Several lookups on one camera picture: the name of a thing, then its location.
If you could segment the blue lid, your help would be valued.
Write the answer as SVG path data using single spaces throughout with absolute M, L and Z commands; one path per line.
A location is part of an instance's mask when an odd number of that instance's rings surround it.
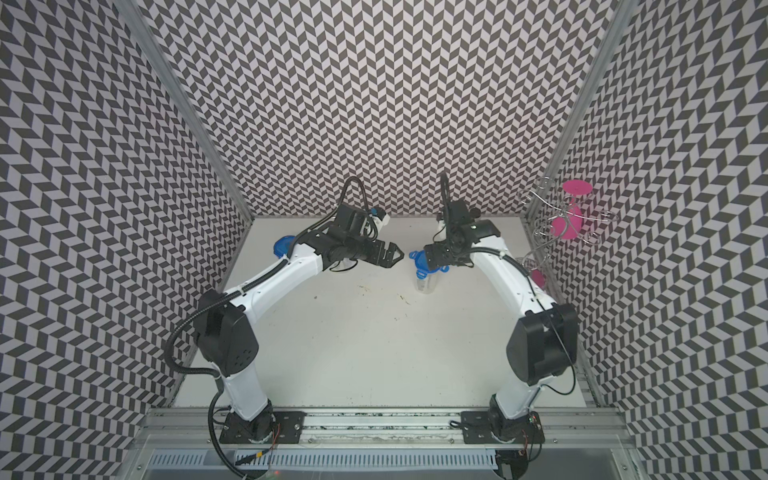
M 424 250 L 411 251 L 409 253 L 409 258 L 414 262 L 416 278 L 418 280 L 426 280 L 432 274 L 437 272 L 447 273 L 450 270 L 449 266 L 430 267 Z
M 295 248 L 296 237 L 286 235 L 277 240 L 273 245 L 273 253 L 278 259 L 290 259 Z

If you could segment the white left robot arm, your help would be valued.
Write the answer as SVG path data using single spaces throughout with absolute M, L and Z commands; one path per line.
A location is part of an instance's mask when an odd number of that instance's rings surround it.
M 261 442 L 277 435 L 255 364 L 258 320 L 303 282 L 346 261 L 391 268 L 404 257 L 395 243 L 379 237 L 389 222 L 386 210 L 368 200 L 359 207 L 347 203 L 350 186 L 361 182 L 348 178 L 336 206 L 293 236 L 272 266 L 230 290 L 205 293 L 164 346 L 163 359 L 173 372 L 208 375 L 229 397 L 225 426 L 236 440 Z

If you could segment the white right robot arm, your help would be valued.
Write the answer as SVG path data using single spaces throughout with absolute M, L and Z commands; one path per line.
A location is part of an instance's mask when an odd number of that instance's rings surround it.
M 527 447 L 545 442 L 534 402 L 553 380 L 573 372 L 578 353 L 579 319 L 575 307 L 559 303 L 539 287 L 515 259 L 496 225 L 481 219 L 463 200 L 453 200 L 448 175 L 439 177 L 442 226 L 424 246 L 430 270 L 479 269 L 501 296 L 515 321 L 505 347 L 512 378 L 491 396 L 486 419 L 464 421 L 470 432 L 486 430 L 500 443 Z

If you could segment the aluminium front rail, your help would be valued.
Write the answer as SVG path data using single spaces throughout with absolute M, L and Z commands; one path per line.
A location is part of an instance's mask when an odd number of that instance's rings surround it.
M 625 425 L 611 408 L 541 407 L 542 442 L 497 443 L 483 408 L 309 408 L 282 421 L 276 448 L 243 465 L 264 479 L 645 479 Z

